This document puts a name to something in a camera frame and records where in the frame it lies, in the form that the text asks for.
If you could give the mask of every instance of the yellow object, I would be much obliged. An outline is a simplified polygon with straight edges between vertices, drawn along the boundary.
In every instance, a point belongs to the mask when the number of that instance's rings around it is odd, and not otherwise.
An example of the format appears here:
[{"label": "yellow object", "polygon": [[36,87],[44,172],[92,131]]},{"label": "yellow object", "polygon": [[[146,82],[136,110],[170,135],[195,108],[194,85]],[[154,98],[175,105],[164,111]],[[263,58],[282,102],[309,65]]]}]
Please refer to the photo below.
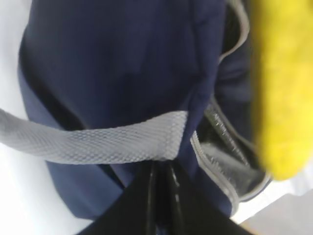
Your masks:
[{"label": "yellow object", "polygon": [[313,153],[313,1],[252,0],[255,140],[276,180]]}]

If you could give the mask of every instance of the white surface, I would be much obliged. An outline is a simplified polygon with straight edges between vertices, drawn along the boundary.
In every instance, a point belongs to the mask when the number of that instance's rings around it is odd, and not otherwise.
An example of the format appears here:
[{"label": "white surface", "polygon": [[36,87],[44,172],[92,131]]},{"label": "white surface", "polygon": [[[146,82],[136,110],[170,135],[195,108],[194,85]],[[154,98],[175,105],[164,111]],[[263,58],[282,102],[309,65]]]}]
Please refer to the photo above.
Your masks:
[{"label": "white surface", "polygon": [[[0,107],[25,118],[17,56],[30,0],[0,0]],[[76,219],[56,193],[43,161],[0,144],[0,234],[72,235],[90,222]]]},{"label": "white surface", "polygon": [[260,235],[312,235],[313,191],[284,195],[245,223]]},{"label": "white surface", "polygon": [[272,182],[259,196],[249,202],[241,203],[232,219],[237,223],[242,223],[286,194],[302,196],[311,189],[313,189],[313,159],[292,179]]}]

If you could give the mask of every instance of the navy fabric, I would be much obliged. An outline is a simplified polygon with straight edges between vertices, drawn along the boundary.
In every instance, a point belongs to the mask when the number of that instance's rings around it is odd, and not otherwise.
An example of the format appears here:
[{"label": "navy fabric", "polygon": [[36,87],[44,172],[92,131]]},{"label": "navy fabric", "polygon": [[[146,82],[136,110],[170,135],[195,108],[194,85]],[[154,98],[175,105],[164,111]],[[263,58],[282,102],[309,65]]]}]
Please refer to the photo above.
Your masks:
[{"label": "navy fabric", "polygon": [[[190,144],[216,82],[224,12],[224,0],[33,0],[24,59],[89,129],[188,111],[179,160],[207,197],[230,215],[228,198],[200,169]],[[24,76],[20,72],[30,120],[59,128]],[[77,217],[95,219],[122,192],[99,166],[48,167]],[[112,168],[127,186],[136,164]]]},{"label": "navy fabric", "polygon": [[250,40],[219,66],[215,97],[236,131],[251,140]]}]

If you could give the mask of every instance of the navy blue bag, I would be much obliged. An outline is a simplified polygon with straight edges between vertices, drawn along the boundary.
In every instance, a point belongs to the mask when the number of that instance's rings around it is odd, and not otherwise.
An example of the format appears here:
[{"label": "navy blue bag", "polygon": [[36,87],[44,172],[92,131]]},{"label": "navy blue bag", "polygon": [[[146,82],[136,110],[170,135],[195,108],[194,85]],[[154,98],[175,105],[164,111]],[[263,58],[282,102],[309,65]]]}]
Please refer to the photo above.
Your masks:
[{"label": "navy blue bag", "polygon": [[[19,61],[29,120],[71,135],[184,114],[173,158],[230,216],[268,183],[248,142],[248,31],[241,0],[33,0]],[[47,160],[70,211],[92,220],[140,167]]]}]

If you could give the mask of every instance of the gray mesh strap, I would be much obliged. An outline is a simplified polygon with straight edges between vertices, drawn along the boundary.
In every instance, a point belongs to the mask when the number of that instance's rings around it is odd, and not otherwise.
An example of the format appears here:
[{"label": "gray mesh strap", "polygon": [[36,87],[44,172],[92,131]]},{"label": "gray mesh strap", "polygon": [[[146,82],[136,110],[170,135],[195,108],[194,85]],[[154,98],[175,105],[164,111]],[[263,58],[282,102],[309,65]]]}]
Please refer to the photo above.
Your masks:
[{"label": "gray mesh strap", "polygon": [[62,164],[122,164],[172,160],[179,146],[187,112],[109,129],[61,131],[21,120],[0,109],[0,142],[20,152]]}]

